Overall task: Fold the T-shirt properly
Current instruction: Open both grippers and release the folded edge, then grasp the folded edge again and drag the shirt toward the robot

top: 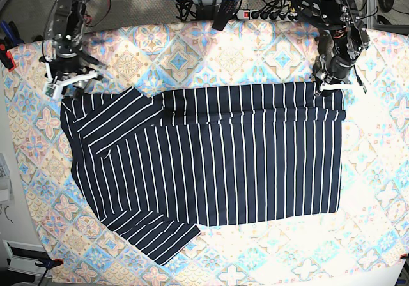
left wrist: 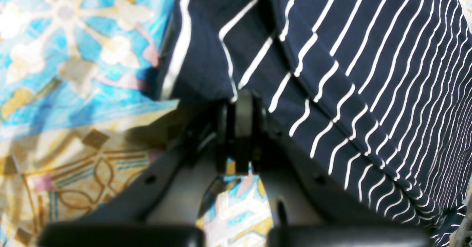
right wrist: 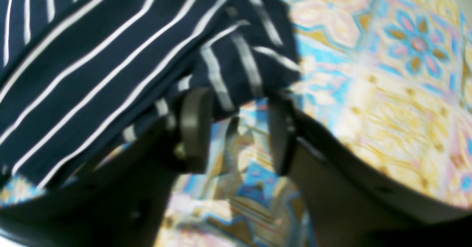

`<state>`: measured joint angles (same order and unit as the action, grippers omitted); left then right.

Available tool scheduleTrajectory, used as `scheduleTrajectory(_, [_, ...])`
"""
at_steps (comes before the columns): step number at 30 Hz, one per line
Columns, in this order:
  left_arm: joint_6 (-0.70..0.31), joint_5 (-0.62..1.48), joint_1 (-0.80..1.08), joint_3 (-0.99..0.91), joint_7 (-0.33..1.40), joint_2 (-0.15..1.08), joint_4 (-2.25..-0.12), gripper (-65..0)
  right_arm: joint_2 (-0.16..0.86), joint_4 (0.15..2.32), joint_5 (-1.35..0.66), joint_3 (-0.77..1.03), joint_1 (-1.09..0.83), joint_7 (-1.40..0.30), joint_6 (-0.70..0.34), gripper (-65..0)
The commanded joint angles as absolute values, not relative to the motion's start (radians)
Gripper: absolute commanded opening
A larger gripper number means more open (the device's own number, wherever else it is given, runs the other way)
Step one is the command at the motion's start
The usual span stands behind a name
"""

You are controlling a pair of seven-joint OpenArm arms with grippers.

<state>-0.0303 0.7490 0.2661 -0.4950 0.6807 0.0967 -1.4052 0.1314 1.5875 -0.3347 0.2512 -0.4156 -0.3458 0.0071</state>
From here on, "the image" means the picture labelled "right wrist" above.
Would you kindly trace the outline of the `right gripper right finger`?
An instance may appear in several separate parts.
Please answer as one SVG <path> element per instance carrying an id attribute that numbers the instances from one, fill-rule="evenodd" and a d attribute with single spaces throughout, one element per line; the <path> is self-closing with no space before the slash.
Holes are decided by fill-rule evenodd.
<path id="1" fill-rule="evenodd" d="M 471 211 L 424 196 L 369 166 L 288 96 L 267 103 L 278 176 L 305 199 L 319 247 L 470 247 Z"/>

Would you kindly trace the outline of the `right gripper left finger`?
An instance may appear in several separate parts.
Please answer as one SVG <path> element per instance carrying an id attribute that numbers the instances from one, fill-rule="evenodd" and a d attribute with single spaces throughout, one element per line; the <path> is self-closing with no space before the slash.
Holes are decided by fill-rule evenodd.
<path id="1" fill-rule="evenodd" d="M 1 239 L 21 247 L 151 247 L 181 174 L 205 173 L 213 99 L 182 93 L 173 109 L 107 163 L 88 161 L 78 180 L 1 209 Z"/>

